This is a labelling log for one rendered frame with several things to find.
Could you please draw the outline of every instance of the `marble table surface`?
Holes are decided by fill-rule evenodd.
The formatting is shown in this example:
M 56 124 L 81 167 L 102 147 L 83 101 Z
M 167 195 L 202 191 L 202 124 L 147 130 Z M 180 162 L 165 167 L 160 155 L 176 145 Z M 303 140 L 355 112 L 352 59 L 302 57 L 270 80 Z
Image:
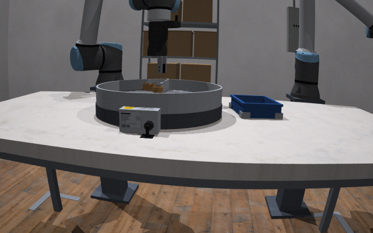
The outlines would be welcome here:
M 37 92 L 0 102 L 0 152 L 188 179 L 373 179 L 373 114 L 278 100 L 283 119 L 241 119 L 230 101 L 218 122 L 145 139 L 98 120 L 95 93 Z

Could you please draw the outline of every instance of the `wooden floor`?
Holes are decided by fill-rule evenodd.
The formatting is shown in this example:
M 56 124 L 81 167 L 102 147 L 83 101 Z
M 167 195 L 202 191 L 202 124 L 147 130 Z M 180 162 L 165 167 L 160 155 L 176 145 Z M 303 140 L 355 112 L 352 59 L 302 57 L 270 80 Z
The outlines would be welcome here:
M 99 177 L 57 171 L 63 210 L 53 211 L 43 167 L 0 159 L 0 233 L 319 233 L 321 218 L 271 220 L 265 196 L 276 190 L 211 189 L 138 183 L 128 205 L 91 199 Z M 310 211 L 322 213 L 329 188 L 307 189 Z M 336 212 L 355 233 L 373 233 L 373 187 L 341 188 Z M 345 232 L 336 217 L 329 233 Z

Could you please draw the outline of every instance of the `shelf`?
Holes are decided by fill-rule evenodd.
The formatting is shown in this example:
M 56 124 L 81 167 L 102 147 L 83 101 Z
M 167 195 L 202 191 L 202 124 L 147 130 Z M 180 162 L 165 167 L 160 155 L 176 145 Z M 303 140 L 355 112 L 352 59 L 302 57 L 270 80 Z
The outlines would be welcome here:
M 144 22 L 145 26 L 149 26 L 149 22 Z M 181 22 L 181 28 L 218 28 L 217 23 L 199 23 L 199 22 Z
M 142 56 L 142 58 L 157 58 L 157 56 Z M 216 60 L 216 58 L 214 58 L 214 57 L 172 57 L 172 56 L 167 56 L 167 58 Z

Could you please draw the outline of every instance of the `gray wall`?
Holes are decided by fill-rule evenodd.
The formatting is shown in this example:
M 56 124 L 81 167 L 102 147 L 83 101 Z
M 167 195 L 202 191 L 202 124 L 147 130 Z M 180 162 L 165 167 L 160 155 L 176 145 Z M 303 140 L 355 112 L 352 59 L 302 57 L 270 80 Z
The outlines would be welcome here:
M 359 2 L 373 13 L 373 0 Z M 286 52 L 287 6 L 291 0 L 221 0 L 218 84 L 223 96 L 288 100 L 295 54 Z M 87 91 L 94 85 L 97 71 L 76 72 L 69 64 L 83 7 L 84 0 L 0 1 L 0 101 L 37 91 Z M 139 78 L 140 23 L 141 12 L 127 0 L 104 1 L 98 40 L 123 45 L 124 79 Z M 365 37 L 365 26 L 336 1 L 316 0 L 315 45 L 321 99 L 373 113 L 373 39 Z

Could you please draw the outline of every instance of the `blue plastic bin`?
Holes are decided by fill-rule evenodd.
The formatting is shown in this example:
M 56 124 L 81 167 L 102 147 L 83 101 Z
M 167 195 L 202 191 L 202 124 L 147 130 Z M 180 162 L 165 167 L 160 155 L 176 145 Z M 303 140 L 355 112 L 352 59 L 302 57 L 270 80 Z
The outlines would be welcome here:
M 251 118 L 275 118 L 284 105 L 266 96 L 231 95 L 231 107 L 239 114 L 251 113 Z

